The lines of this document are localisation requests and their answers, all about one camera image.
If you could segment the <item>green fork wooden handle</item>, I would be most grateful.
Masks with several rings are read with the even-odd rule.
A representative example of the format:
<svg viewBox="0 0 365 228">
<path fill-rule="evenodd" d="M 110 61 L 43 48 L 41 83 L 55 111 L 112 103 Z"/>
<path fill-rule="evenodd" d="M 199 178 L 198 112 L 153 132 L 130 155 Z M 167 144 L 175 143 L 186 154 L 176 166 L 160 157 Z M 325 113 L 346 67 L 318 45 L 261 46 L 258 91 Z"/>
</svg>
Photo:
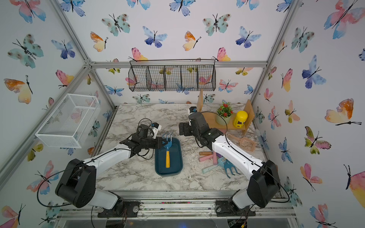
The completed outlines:
<svg viewBox="0 0 365 228">
<path fill-rule="evenodd" d="M 200 156 L 208 156 L 208 155 L 212 155 L 213 152 L 199 152 Z"/>
</svg>

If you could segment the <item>purple rake pink handle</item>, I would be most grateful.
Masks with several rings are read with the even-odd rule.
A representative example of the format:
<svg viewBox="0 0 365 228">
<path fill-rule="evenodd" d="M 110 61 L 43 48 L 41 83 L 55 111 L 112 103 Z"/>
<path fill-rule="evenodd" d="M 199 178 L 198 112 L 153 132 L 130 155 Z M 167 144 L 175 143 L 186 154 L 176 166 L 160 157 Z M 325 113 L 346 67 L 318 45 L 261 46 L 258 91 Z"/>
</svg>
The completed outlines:
<svg viewBox="0 0 365 228">
<path fill-rule="evenodd" d="M 206 161 L 206 160 L 208 160 L 208 159 L 211 159 L 212 157 L 213 157 L 213 154 L 210 154 L 210 155 L 206 155 L 206 156 L 200 157 L 200 158 L 199 158 L 199 162 Z"/>
<path fill-rule="evenodd" d="M 222 156 L 219 153 L 213 152 L 213 164 L 217 165 L 218 164 L 218 159 L 221 158 Z"/>
</svg>

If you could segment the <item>teal plastic storage box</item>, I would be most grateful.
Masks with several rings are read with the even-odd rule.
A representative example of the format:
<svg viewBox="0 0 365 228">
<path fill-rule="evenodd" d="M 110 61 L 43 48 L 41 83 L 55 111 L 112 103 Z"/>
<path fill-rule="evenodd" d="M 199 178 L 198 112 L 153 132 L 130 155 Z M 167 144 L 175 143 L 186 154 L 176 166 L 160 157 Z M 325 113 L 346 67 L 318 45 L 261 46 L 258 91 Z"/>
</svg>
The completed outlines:
<svg viewBox="0 0 365 228">
<path fill-rule="evenodd" d="M 180 141 L 173 137 L 167 146 L 155 150 L 155 171 L 162 177 L 176 176 L 183 169 Z"/>
</svg>

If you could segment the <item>light blue rake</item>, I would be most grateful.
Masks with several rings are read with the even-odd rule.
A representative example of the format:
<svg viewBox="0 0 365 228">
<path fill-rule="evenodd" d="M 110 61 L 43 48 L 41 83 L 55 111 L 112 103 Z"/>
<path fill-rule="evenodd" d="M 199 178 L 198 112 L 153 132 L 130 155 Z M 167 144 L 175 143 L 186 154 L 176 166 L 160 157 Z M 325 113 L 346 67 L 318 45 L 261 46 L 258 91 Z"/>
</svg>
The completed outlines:
<svg viewBox="0 0 365 228">
<path fill-rule="evenodd" d="M 216 164 L 216 165 L 211 165 L 209 167 L 206 167 L 204 169 L 202 169 L 202 173 L 205 174 L 205 173 L 208 173 L 210 171 L 212 171 L 213 169 L 217 168 L 219 165 Z"/>
</svg>

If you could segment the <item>teal claw rake yellow handle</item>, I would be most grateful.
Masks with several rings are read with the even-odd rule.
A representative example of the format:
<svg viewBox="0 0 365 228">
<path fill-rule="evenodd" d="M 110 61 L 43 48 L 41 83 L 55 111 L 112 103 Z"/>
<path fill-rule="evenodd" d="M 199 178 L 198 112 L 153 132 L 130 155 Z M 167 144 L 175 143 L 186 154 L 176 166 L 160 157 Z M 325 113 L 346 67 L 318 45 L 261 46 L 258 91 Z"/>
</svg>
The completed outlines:
<svg viewBox="0 0 365 228">
<path fill-rule="evenodd" d="M 231 176 L 235 176 L 234 171 L 236 172 L 236 174 L 240 175 L 237 168 L 229 160 L 227 160 L 224 157 L 221 157 L 218 159 L 218 165 L 224 169 L 224 171 L 229 179 L 231 178 Z"/>
</svg>

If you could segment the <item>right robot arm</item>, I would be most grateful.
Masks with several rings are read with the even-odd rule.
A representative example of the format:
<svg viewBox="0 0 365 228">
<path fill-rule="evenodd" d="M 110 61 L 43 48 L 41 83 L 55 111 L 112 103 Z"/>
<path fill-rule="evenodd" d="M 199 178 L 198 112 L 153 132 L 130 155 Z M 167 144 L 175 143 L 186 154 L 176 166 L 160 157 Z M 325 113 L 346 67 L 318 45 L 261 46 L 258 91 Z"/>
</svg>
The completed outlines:
<svg viewBox="0 0 365 228">
<path fill-rule="evenodd" d="M 188 118 L 188 122 L 179 124 L 179 135 L 193 136 L 201 146 L 222 155 L 248 178 L 248 187 L 232 196 L 233 204 L 239 209 L 253 204 L 265 208 L 280 190 L 276 164 L 255 158 L 234 145 L 222 131 L 210 128 L 201 112 L 191 113 Z"/>
</svg>

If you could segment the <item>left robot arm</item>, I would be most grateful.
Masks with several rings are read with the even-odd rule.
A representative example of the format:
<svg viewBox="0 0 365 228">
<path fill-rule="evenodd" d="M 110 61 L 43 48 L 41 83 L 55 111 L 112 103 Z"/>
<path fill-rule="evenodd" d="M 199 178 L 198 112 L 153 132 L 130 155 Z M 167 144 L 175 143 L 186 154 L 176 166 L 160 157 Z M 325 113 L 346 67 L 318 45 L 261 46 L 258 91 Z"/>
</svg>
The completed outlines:
<svg viewBox="0 0 365 228">
<path fill-rule="evenodd" d="M 76 208 L 86 205 L 111 210 L 121 202 L 114 193 L 98 189 L 97 177 L 119 162 L 138 155 L 142 150 L 160 149 L 166 140 L 157 136 L 161 125 L 142 124 L 127 139 L 113 149 L 86 160 L 74 159 L 67 167 L 56 187 L 55 194 Z"/>
</svg>

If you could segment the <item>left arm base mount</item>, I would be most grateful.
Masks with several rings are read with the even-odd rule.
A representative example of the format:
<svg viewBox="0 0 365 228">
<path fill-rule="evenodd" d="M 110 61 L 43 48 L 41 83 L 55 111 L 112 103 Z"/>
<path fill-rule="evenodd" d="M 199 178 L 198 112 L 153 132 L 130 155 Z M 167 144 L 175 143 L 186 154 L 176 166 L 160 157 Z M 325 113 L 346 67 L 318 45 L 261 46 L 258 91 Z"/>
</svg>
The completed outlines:
<svg viewBox="0 0 365 228">
<path fill-rule="evenodd" d="M 104 209 L 98 213 L 98 218 L 136 218 L 139 208 L 140 202 L 138 201 L 119 201 L 112 209 Z"/>
</svg>

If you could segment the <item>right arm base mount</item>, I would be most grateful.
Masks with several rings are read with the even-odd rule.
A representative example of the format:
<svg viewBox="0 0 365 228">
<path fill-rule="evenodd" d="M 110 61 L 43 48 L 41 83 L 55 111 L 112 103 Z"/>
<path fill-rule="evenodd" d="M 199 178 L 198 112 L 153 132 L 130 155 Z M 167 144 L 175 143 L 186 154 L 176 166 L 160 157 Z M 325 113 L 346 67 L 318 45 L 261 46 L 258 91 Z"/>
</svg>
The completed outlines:
<svg viewBox="0 0 365 228">
<path fill-rule="evenodd" d="M 256 212 L 252 211 L 251 206 L 240 209 L 231 200 L 216 200 L 215 213 L 218 217 L 256 216 Z"/>
</svg>

